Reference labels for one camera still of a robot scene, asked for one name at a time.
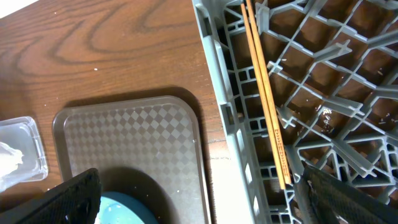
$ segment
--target white tissue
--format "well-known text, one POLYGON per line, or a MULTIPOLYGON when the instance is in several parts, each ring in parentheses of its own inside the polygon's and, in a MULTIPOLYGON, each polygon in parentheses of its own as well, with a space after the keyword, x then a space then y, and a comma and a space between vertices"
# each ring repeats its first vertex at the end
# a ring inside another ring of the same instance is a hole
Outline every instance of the white tissue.
POLYGON ((24 155, 20 150, 0 142, 0 178, 18 169, 18 164, 23 163, 22 156, 24 155))

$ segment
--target wood grain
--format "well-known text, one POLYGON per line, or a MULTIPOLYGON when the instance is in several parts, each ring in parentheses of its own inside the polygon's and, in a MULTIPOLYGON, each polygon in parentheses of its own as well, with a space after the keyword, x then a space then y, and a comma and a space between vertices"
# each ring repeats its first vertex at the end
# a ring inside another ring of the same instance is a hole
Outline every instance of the wood grain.
POLYGON ((0 119, 33 117, 49 164, 45 180, 3 194, 62 182, 52 136, 62 108, 156 95, 196 112, 211 191, 222 177, 210 159, 229 152, 191 1, 40 0, 1 19, 0 119))

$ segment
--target brown plastic tray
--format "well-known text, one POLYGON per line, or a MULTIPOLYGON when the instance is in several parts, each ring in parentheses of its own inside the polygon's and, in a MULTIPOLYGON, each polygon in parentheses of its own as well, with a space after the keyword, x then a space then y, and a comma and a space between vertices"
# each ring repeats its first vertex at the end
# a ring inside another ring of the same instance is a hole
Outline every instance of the brown plastic tray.
POLYGON ((159 223, 211 223, 198 121, 181 99, 66 108, 53 135, 64 181, 95 167, 104 191, 140 200, 159 223))

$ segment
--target clear plastic container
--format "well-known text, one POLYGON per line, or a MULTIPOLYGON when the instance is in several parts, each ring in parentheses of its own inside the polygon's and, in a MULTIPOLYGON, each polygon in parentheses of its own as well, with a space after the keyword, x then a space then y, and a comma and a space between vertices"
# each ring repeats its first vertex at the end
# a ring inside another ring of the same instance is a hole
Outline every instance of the clear plastic container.
POLYGON ((19 182, 39 181, 47 177, 49 169, 33 118, 26 116, 0 121, 0 142, 0 160, 6 161, 0 169, 13 170, 0 176, 0 192, 19 182))

